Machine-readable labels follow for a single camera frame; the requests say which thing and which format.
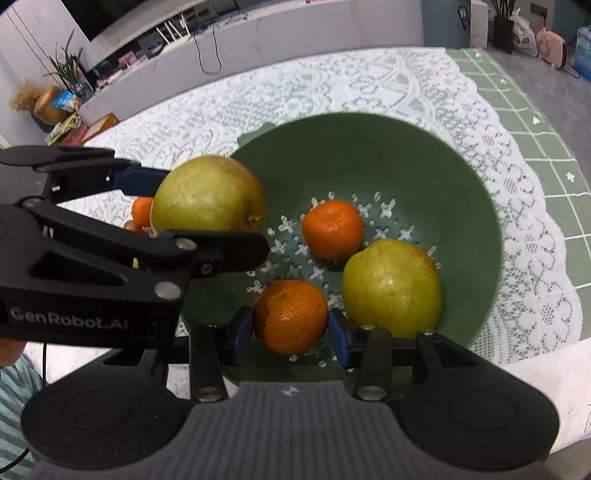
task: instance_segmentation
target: tangerine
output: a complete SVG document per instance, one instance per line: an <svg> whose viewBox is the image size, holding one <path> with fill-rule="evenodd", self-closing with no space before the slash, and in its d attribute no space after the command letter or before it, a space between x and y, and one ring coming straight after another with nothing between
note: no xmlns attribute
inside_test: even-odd
<svg viewBox="0 0 591 480"><path fill-rule="evenodd" d="M280 280L261 293L252 311L256 339L280 355L298 355L326 331L328 307L322 291L301 280Z"/></svg>
<svg viewBox="0 0 591 480"><path fill-rule="evenodd" d="M150 226L150 209L152 199L149 197L137 197L131 207L131 218L139 227Z"/></svg>
<svg viewBox="0 0 591 480"><path fill-rule="evenodd" d="M310 251L328 260L348 259L363 241L357 208L342 200L329 200L306 213L301 230Z"/></svg>

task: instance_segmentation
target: person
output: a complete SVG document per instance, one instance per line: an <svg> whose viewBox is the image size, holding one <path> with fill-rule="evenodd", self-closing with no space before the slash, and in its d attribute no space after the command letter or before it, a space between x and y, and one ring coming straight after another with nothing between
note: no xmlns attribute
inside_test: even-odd
<svg viewBox="0 0 591 480"><path fill-rule="evenodd" d="M0 340L0 471L27 448L21 433L21 413L27 401L43 386L41 376L23 354L26 342ZM16 480L34 465L29 453L2 480Z"/></svg>

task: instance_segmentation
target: table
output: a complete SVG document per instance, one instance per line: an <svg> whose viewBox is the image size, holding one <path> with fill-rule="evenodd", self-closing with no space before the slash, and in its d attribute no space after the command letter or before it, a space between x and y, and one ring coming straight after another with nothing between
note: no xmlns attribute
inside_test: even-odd
<svg viewBox="0 0 591 480"><path fill-rule="evenodd" d="M555 450L583 436L591 427L591 194L561 138L484 51L381 48L276 64L172 98L90 145L173 168L204 153L229 155L240 135L265 122L336 111L381 113L425 128L480 175L503 226L505 263L473 350L555 402ZM131 199L110 192L66 207L122 225ZM97 354L59 348L60 358ZM67 372L53 363L50 378ZM169 380L173 391L187 394L186 371Z"/></svg>

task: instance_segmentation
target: bag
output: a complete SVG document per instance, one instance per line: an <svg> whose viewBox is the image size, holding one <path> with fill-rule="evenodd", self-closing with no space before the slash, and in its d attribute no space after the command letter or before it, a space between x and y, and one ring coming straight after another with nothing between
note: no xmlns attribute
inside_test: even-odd
<svg viewBox="0 0 591 480"><path fill-rule="evenodd" d="M76 112L81 107L82 102L72 92L61 92L55 100L53 100L53 106L66 112Z"/></svg>
<svg viewBox="0 0 591 480"><path fill-rule="evenodd" d="M577 30L573 68L581 76L591 80L591 27L581 27Z"/></svg>
<svg viewBox="0 0 591 480"><path fill-rule="evenodd" d="M523 17L517 17L513 27L513 45L517 51L537 57L538 47L530 23Z"/></svg>

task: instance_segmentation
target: black cable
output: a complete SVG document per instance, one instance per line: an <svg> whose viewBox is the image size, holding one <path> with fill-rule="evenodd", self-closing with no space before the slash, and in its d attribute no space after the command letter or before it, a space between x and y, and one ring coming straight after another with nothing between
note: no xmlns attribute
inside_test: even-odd
<svg viewBox="0 0 591 480"><path fill-rule="evenodd" d="M217 53L217 39L216 39L216 27L215 25L212 28L212 35L213 35L213 42L216 45L216 57L217 57L217 63L219 64L219 69L216 72L206 72L203 69L203 63L201 62L201 50L199 50L199 45L197 45L197 33L193 34L193 40L195 41L195 46L197 47L197 53L199 54L199 66L201 67L201 71L205 74L205 75L217 75L218 73L220 73L222 71L222 61L220 60L220 55L218 55Z"/></svg>
<svg viewBox="0 0 591 480"><path fill-rule="evenodd" d="M44 388L47 385L47 344L43 344L43 383L41 384L41 388ZM29 454L29 449L25 448L21 454L16 457L12 462L0 468L0 475L3 473L8 472L12 468L16 467L22 460Z"/></svg>
<svg viewBox="0 0 591 480"><path fill-rule="evenodd" d="M16 13L17 17L19 18L19 20L22 22L23 25L25 25L25 23L22 21L21 17L18 15L17 11L14 9L14 7L12 7L12 10ZM25 36L22 34L22 32L18 29L16 23L14 22L14 20L12 19L12 17L9 15L8 11L6 12L6 16L8 17L8 19L10 20L10 22L14 25L14 28L16 29L16 31L18 32L18 34L21 36L21 38L24 40L24 42L27 44L27 47L29 47L29 49L33 52L33 55L35 55L37 57L37 60L39 60L39 63L41 65L43 65L43 68L45 68L46 72L47 72L47 76L51 76L51 78L53 79L53 81L56 83L56 85L58 87L61 88L60 84L58 83L58 81L53 77L53 74L49 71L49 69L47 68L47 66L43 63L43 60L39 58L39 55L37 55L37 52L35 50L33 50L33 47L31 47L31 45L29 44L29 42L27 42L27 39L25 38ZM27 31L29 32L29 34L31 34L31 32L29 31L29 29L27 28L27 26L25 25L25 28L27 29ZM39 47L39 49L43 52L43 54L47 57L47 53L45 53L45 51L41 48L41 46L39 45L39 43L37 43L37 46Z"/></svg>
<svg viewBox="0 0 591 480"><path fill-rule="evenodd" d="M19 463L21 463L21 461L29 454L29 449L25 448L22 453L16 457L12 462L10 462L8 465L3 466L2 468L0 468L0 475L2 475L3 473L8 472L10 469L16 467Z"/></svg>
<svg viewBox="0 0 591 480"><path fill-rule="evenodd" d="M31 33L31 30L29 30L29 27L27 26L27 24L22 20L21 16L18 14L17 9L14 8L14 5L11 7L11 10L15 13L15 15L18 17L18 19L21 21L22 26L25 27L25 30L27 30L27 32L29 33L29 35L31 36L31 38L33 39L33 41L37 44L37 47L39 47L39 50L41 50L43 52L43 54L45 55L45 57L47 58L47 60L49 60L49 55L47 55L47 53L45 53L45 50L43 50L42 46L39 45L39 42L37 41L37 39L33 36L33 34Z"/></svg>

